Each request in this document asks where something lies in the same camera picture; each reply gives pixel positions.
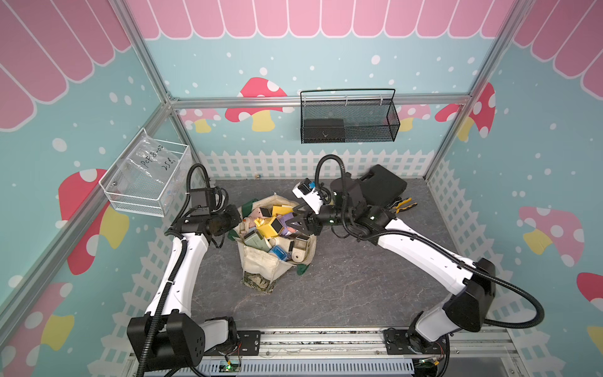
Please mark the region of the beige canvas tote bag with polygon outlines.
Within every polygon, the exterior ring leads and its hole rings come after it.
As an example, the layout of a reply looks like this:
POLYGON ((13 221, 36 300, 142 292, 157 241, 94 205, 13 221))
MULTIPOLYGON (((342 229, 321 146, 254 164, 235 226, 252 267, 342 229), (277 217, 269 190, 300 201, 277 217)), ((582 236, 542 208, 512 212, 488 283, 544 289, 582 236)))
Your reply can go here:
POLYGON ((239 208, 241 222, 229 232, 238 247, 243 285, 266 294, 290 270, 303 275, 316 254, 317 238, 286 225, 295 201, 276 194, 239 208))

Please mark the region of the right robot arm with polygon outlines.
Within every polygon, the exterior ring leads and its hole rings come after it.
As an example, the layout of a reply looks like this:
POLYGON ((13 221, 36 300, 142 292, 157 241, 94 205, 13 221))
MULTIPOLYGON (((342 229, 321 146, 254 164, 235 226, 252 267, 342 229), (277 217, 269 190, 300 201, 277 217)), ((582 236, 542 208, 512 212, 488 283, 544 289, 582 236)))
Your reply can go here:
POLYGON ((341 226, 346 237, 392 251, 447 290, 444 301, 419 313, 403 335, 386 331, 386 342, 396 350, 424 354, 458 331, 477 333, 484 325, 526 329, 542 323, 542 304, 524 289, 498 278, 488 259, 474 261, 449 251, 397 217, 394 204, 400 204, 407 185, 381 165, 371 167, 361 178, 352 178, 340 157, 326 155, 317 163, 314 177, 292 189, 303 203, 287 224, 314 236, 327 226, 341 226), (489 319, 498 287, 527 300, 535 309, 534 317, 522 322, 489 319))

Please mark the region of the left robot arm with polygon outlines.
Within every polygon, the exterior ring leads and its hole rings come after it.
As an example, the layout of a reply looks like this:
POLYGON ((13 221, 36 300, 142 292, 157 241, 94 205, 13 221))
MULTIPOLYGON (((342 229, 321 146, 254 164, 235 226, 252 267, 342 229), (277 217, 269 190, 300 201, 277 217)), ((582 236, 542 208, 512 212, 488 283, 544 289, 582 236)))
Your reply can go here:
POLYGON ((201 262, 210 247, 221 248, 241 216, 228 193, 210 184, 201 163, 190 167, 185 180, 185 203, 165 232, 171 237, 171 257, 153 300, 127 326, 127 338, 138 360, 136 374, 165 371, 172 376, 198 366, 215 350, 225 358, 240 349, 232 317, 215 317, 198 324, 191 315, 193 291, 201 262))

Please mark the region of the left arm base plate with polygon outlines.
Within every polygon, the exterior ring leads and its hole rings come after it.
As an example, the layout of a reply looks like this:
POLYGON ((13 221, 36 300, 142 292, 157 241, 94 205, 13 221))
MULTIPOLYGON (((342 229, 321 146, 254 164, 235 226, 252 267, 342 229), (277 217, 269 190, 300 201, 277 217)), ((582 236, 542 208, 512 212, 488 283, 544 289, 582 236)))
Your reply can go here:
POLYGON ((262 333, 260 331, 238 331, 234 345, 216 346, 208 350, 205 356, 258 356, 262 333))

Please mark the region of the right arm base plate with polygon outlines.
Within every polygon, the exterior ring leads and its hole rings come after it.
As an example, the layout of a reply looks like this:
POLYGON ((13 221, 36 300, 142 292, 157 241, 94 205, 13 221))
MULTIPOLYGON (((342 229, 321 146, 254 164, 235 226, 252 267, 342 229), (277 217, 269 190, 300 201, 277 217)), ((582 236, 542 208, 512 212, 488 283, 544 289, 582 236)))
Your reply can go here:
POLYGON ((449 349, 448 341, 442 336, 436 342, 427 342, 419 336, 409 336, 408 330, 403 328, 387 328, 383 331, 383 338, 388 355, 435 355, 442 357, 449 349))

